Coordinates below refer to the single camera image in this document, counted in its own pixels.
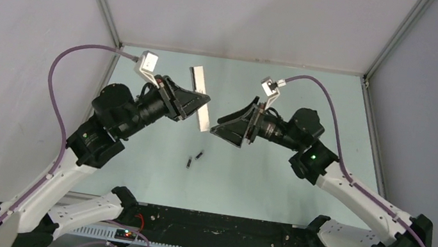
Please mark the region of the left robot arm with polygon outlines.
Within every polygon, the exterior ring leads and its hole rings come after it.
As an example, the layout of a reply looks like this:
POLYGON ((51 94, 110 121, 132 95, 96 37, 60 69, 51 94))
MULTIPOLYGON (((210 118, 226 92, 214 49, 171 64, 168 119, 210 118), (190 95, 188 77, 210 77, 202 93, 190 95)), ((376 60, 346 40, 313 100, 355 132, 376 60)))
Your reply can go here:
POLYGON ((64 141, 33 187, 0 202, 0 232, 15 229, 0 239, 0 247, 49 247, 63 234, 93 223, 133 222, 138 202, 125 186, 80 203, 58 202, 121 153, 131 136, 163 117, 185 120, 209 101, 208 95, 184 89, 168 76, 146 83, 137 97, 124 84, 107 85, 92 102, 93 115, 64 141))

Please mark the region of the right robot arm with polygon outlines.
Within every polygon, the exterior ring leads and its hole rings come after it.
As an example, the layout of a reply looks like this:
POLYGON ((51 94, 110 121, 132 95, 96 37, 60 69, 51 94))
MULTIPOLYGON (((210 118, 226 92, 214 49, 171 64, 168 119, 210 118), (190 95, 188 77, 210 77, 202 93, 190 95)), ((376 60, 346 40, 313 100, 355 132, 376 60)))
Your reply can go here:
POLYGON ((429 218, 412 216, 367 188, 320 141, 324 128, 315 110, 300 108, 284 121, 256 97, 242 110, 219 118, 210 132, 238 148, 262 138, 292 150, 294 174, 335 197, 368 226, 348 226, 320 215, 305 233, 306 247, 432 246, 429 218))

